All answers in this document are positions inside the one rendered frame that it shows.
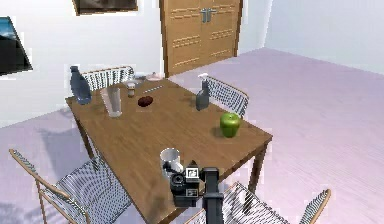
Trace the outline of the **white mug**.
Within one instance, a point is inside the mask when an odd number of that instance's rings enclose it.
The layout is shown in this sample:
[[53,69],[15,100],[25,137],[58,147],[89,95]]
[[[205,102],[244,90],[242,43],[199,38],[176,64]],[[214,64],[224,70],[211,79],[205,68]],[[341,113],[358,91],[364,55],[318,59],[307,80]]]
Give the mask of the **white mug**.
[[162,175],[165,179],[169,180],[171,178],[171,175],[174,173],[171,173],[170,175],[167,175],[163,170],[163,164],[165,162],[180,162],[180,152],[176,148],[166,148],[161,151],[160,153],[160,167],[162,169]]

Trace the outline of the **brown wooden double door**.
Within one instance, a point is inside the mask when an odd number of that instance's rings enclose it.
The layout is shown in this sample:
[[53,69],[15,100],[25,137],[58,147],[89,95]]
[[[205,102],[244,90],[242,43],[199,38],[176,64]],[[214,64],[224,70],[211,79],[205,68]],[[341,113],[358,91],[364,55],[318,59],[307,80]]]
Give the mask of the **brown wooden double door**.
[[[165,76],[236,57],[243,1],[159,0]],[[210,22],[203,8],[216,10]]]

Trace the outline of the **blue bottle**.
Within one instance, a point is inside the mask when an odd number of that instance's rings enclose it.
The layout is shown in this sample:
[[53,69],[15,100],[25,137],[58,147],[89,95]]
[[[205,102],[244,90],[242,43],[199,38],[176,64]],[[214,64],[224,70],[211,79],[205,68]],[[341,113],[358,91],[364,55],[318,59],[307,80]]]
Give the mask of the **blue bottle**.
[[80,105],[86,105],[90,103],[92,96],[88,82],[80,74],[77,66],[71,66],[70,72],[70,86],[75,99]]

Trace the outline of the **dark brown framed picture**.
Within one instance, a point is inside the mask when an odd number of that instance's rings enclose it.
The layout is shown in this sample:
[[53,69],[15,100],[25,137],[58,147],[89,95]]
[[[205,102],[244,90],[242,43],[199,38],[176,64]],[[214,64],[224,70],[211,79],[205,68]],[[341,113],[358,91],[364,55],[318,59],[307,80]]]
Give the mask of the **dark brown framed picture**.
[[137,0],[72,0],[77,15],[137,11]]

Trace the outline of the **dark brown potato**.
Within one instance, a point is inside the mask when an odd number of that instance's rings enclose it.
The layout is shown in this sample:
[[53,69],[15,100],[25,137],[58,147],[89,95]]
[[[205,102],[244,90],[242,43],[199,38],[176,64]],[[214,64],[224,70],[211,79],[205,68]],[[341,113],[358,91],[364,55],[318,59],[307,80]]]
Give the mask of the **dark brown potato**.
[[151,96],[144,96],[138,99],[137,104],[140,107],[147,107],[153,103],[153,98]]

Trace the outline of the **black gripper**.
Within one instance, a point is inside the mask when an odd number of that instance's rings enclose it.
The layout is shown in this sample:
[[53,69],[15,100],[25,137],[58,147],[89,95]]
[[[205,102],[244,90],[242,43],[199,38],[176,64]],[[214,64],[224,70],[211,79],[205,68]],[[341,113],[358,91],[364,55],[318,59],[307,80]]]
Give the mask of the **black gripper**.
[[173,202],[176,207],[186,206],[186,187],[184,176],[181,172],[184,167],[179,162],[165,162],[163,164],[163,170],[167,175],[174,173],[170,178],[170,189],[173,195]]

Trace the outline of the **pale pink bowl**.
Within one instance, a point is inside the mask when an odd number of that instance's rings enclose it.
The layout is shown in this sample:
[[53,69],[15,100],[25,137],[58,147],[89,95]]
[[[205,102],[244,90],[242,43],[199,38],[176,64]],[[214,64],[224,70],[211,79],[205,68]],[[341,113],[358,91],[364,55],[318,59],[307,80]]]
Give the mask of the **pale pink bowl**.
[[163,75],[161,75],[160,73],[155,73],[155,72],[146,76],[146,80],[150,81],[150,82],[160,81],[163,78],[164,78]]

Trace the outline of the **brown wooden table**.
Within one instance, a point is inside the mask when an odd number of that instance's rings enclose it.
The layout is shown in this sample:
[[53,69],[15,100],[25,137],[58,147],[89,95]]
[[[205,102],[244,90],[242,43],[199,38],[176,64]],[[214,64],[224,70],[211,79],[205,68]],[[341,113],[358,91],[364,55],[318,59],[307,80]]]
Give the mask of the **brown wooden table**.
[[[143,91],[162,85],[161,89]],[[173,205],[169,182],[160,167],[160,152],[176,148],[183,164],[192,160],[201,167],[219,169],[226,179],[248,160],[254,159],[251,185],[256,186],[263,156],[272,136],[242,121],[237,135],[225,138],[219,130],[223,110],[212,104],[198,111],[192,105],[192,93],[169,81],[146,82],[133,98],[121,92],[122,114],[111,118],[98,91],[87,105],[73,97],[66,102],[79,125],[82,137],[91,139],[121,184],[146,224],[170,224],[182,213]],[[151,96],[147,107],[139,98]]]

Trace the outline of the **green apple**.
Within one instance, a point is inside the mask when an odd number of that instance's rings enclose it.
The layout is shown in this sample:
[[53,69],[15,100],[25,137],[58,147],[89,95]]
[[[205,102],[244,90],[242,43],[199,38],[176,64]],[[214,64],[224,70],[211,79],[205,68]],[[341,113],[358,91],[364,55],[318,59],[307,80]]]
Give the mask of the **green apple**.
[[240,127],[240,117],[235,113],[224,113],[220,117],[220,129],[224,137],[232,138]]

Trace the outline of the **grey spray bottle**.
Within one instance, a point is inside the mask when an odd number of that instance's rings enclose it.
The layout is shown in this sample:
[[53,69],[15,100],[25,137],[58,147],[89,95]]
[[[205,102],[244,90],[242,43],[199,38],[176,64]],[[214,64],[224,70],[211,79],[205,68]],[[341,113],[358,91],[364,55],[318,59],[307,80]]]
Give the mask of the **grey spray bottle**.
[[208,74],[202,73],[198,76],[201,80],[201,90],[196,95],[196,109],[201,111],[209,106]]

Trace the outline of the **grey pen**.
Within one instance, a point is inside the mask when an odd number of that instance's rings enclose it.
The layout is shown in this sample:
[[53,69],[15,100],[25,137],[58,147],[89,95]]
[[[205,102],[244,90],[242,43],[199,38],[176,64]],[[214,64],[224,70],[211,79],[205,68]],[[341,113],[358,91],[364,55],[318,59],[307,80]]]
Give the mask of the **grey pen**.
[[163,86],[160,85],[160,86],[157,86],[157,87],[150,88],[150,89],[148,89],[148,90],[143,91],[143,94],[145,94],[145,93],[149,93],[149,92],[152,92],[152,91],[155,91],[155,90],[158,90],[158,89],[161,89],[162,87],[163,87]]

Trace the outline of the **clear drinking glass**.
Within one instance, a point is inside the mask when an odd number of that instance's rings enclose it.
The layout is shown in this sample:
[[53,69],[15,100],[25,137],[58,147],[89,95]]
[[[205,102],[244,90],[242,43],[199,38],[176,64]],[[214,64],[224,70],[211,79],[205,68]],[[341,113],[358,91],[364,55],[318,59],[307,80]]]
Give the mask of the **clear drinking glass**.
[[122,114],[120,89],[107,87],[100,91],[105,108],[110,117],[119,117]]

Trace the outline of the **black framed sky picture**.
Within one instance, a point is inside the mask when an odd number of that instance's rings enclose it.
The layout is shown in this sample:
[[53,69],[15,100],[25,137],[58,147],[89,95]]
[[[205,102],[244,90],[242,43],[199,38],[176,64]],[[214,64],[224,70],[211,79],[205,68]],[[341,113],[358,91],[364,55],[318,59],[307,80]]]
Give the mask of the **black framed sky picture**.
[[11,18],[0,17],[0,76],[32,69]]

